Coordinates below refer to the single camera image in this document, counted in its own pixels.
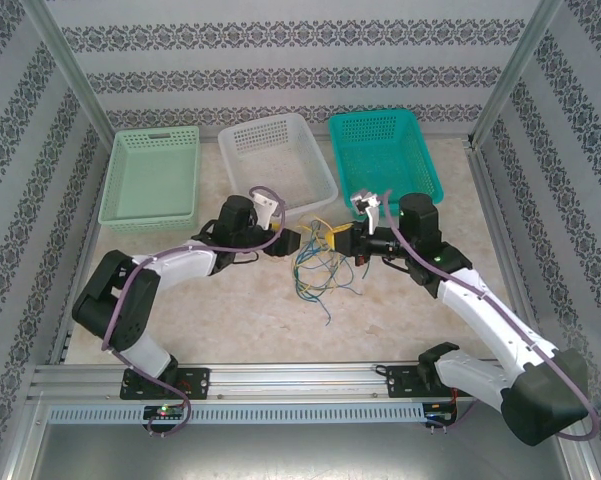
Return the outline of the white plastic basket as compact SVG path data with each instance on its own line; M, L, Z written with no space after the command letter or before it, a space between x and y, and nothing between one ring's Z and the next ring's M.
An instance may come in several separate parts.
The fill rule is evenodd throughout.
M297 113L278 114L228 127L218 144L233 192L255 186L274 190L286 214L299 218L331 204L338 187L313 133Z

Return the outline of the teal plastic basket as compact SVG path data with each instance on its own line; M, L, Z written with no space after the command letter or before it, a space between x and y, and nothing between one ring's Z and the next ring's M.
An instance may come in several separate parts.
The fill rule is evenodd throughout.
M337 114L328 121L334 157L346 207L356 210L351 196L360 190L390 195L390 211L398 213L400 198L424 193L435 204L444 199L434 162L416 116L406 109Z

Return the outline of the light green plastic basket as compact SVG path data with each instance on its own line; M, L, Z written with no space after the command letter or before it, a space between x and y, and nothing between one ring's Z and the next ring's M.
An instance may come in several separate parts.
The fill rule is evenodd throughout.
M196 126L117 132L99 224L122 234L193 229L199 164Z

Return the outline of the grey metal panel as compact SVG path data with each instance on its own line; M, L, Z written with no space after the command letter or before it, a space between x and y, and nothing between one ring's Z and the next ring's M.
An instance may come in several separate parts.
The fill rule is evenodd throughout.
M495 421L447 434L413 424L53 425L34 480L571 480L554 442L526 447Z

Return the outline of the aluminium table side rail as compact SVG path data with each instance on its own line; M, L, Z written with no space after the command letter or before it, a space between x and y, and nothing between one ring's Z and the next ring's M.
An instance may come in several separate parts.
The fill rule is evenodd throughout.
M41 364L59 364L74 335L71 309L85 282L93 242L97 236L97 216L102 186L106 177L110 149L99 146L92 157L87 176L80 188L62 201L64 214L70 220L69 229L62 234L62 256L53 275L51 291L45 307L45 326L48 333L42 344Z
M511 309L528 325L537 327L533 304L527 295L523 278L513 251L505 219L493 188L491 178L481 153L468 140L463 141L464 152L468 160L477 194L489 235L494 246L503 282L509 297Z

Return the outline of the long aluminium mounting rail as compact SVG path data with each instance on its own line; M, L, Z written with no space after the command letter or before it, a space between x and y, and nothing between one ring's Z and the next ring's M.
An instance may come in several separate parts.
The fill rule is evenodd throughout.
M385 379L371 363L207 364L209 403L387 402ZM35 368L26 400L48 404L118 403L122 365Z

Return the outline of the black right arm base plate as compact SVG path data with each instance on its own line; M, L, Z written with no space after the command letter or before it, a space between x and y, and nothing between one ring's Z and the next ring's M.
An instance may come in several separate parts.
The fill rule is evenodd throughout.
M415 365L377 365L375 373L385 379L390 398L450 398L452 389L425 385Z

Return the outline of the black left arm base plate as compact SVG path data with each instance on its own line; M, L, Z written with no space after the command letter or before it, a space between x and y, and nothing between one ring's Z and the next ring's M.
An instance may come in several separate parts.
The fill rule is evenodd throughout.
M191 400L205 400L210 385L210 370L177 367L165 371L159 379L183 392ZM124 371L119 396L122 400L179 399L176 393L150 382L131 369Z

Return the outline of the aluminium frame post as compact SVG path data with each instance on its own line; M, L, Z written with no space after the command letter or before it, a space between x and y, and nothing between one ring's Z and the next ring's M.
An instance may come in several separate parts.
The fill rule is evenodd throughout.
M562 3L563 0L539 0L518 44L496 82L493 92L482 109L474 129L468 136L468 145L471 149L476 149L484 143Z
M37 33L46 44L69 87L73 90L100 140L112 148L115 132L69 43L54 20L46 0L20 0Z

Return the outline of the aluminium frame bar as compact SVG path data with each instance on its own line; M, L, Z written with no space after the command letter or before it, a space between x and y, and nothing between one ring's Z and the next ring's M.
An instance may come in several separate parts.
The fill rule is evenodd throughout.
M50 407L43 397L27 399L0 480L31 480L43 443Z

